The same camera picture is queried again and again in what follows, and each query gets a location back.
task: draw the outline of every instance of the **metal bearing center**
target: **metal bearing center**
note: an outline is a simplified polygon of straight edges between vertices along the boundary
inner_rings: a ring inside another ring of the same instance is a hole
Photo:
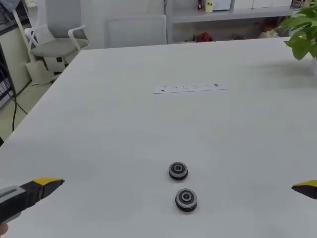
[[[192,200],[192,195],[189,192],[185,192],[182,194],[182,200],[184,202],[189,202],[190,200]]]
[[[181,172],[182,169],[183,169],[183,168],[182,168],[180,165],[175,165],[175,166],[174,166],[174,170],[175,170],[176,172]]]

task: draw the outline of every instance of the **power strip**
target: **power strip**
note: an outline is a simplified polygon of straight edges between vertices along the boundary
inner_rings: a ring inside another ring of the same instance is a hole
[[[185,93],[199,91],[226,90],[223,85],[219,84],[193,84],[187,86],[161,86],[154,89],[155,94],[161,93]]]

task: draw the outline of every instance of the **ball bearing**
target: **ball bearing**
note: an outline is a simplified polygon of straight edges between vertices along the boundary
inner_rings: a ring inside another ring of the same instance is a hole
[[[175,162],[169,166],[169,176],[175,180],[183,180],[187,177],[187,166],[181,162]]]
[[[197,196],[190,189],[182,189],[176,195],[176,206],[183,212],[192,212],[197,207]]]

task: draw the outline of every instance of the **black cable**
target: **black cable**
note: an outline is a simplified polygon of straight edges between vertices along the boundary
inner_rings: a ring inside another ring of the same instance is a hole
[[[10,99],[12,100],[12,101],[14,101],[17,105],[18,105],[18,107],[26,114],[26,115],[28,115],[28,113],[20,106],[20,104],[18,104],[18,102],[17,101],[15,101],[14,100],[14,98],[13,97],[11,97],[11,95],[9,94],[9,97],[10,97]]]
[[[9,95],[10,99],[14,102],[14,113],[13,113],[13,119],[12,119],[12,132],[14,132],[17,107],[19,107],[26,115],[28,115],[28,114],[17,102],[17,95],[16,95],[16,91],[15,91],[15,88],[13,85],[13,81],[10,78],[11,76],[10,76],[9,70],[6,69],[5,65],[3,65],[2,62],[0,62],[0,66],[8,73],[8,77],[6,78],[4,76],[2,69],[0,68],[0,74],[1,74],[2,78],[4,79],[4,81],[7,79],[8,81],[11,82],[11,84],[10,84],[10,82],[8,84],[11,85],[12,91],[13,91],[13,97],[11,97],[10,92],[8,92],[8,95]]]

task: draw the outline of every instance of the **white box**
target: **white box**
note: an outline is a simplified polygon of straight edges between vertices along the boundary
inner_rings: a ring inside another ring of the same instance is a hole
[[[252,8],[272,7],[273,0],[253,0]]]
[[[273,0],[273,7],[291,6],[292,0]]]
[[[248,9],[252,8],[253,0],[236,0],[234,3],[234,9]]]

